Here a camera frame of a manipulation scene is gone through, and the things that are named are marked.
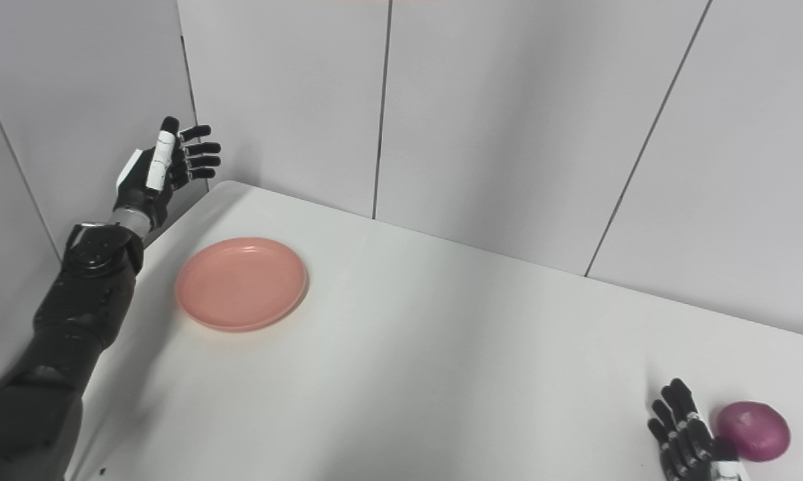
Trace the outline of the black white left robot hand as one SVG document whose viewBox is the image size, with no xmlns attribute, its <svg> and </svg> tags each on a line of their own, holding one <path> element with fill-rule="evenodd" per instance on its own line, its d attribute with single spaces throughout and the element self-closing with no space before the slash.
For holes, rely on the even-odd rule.
<svg viewBox="0 0 803 481">
<path fill-rule="evenodd" d="M 194 180 L 209 180 L 221 165 L 219 143 L 206 141 L 211 126 L 181 129 L 178 119 L 167 116 L 154 145 L 137 149 L 116 182 L 117 198 L 111 223 L 120 223 L 140 237 L 161 228 L 176 191 Z"/>
</svg>

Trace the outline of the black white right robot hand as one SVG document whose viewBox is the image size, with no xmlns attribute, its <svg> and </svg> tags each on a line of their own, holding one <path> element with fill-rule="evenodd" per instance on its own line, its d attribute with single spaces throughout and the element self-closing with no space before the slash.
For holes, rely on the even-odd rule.
<svg viewBox="0 0 803 481">
<path fill-rule="evenodd" d="M 658 445 L 666 480 L 750 480 L 737 448 L 715 436 L 688 386 L 673 378 L 650 405 L 647 428 Z"/>
</svg>

